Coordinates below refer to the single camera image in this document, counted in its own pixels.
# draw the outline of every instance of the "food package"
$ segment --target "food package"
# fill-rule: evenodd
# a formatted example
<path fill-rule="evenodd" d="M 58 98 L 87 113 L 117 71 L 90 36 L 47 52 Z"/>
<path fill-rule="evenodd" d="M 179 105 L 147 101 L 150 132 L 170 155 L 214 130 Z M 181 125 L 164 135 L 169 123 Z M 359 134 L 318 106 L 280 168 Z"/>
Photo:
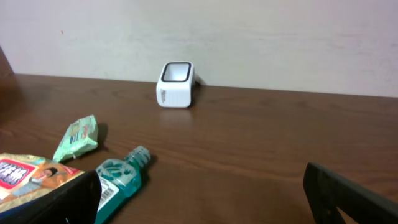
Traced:
<path fill-rule="evenodd" d="M 98 146 L 98 127 L 93 115 L 79 119 L 63 136 L 60 145 L 55 151 L 53 160 L 60 162 L 69 158 L 76 158 Z"/>
<path fill-rule="evenodd" d="M 82 173 L 39 156 L 0 154 L 0 213 L 35 200 Z"/>

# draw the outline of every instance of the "white wall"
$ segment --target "white wall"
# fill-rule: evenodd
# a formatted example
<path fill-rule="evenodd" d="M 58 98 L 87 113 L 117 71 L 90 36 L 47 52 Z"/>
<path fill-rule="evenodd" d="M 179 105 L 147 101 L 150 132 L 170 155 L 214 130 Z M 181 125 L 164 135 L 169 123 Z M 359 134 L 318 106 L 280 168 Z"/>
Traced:
<path fill-rule="evenodd" d="M 396 0 L 0 0 L 16 73 L 398 96 Z"/>

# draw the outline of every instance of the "green packet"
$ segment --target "green packet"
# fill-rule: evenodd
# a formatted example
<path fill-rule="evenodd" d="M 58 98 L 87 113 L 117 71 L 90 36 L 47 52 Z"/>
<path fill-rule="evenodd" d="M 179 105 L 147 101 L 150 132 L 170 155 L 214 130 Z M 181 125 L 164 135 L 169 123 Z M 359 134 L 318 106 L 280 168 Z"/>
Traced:
<path fill-rule="evenodd" d="M 69 128 L 63 136 L 60 145 L 52 158 L 60 162 L 69 158 L 76 158 L 98 146 L 98 127 L 94 115 L 79 119 Z"/>

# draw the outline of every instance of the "plastic bottle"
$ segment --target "plastic bottle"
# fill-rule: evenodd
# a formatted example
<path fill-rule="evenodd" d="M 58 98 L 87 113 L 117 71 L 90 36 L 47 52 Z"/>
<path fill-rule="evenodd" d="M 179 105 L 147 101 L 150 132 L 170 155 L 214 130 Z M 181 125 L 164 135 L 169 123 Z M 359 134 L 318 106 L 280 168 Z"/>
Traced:
<path fill-rule="evenodd" d="M 139 146 L 124 161 L 107 159 L 96 171 L 102 186 L 95 224 L 103 223 L 123 201 L 141 186 L 140 170 L 149 162 L 149 151 Z"/>

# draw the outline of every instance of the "colorful package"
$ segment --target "colorful package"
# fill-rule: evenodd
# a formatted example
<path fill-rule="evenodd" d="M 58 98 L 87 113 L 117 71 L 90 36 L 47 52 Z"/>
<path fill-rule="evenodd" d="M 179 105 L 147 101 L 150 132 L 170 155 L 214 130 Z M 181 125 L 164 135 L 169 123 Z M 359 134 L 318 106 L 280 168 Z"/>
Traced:
<path fill-rule="evenodd" d="M 53 160 L 60 162 L 76 158 L 98 146 L 98 127 L 93 115 L 79 119 L 71 124 L 55 151 Z"/>
<path fill-rule="evenodd" d="M 0 154 L 0 213 L 37 199 L 82 173 L 43 157 Z"/>

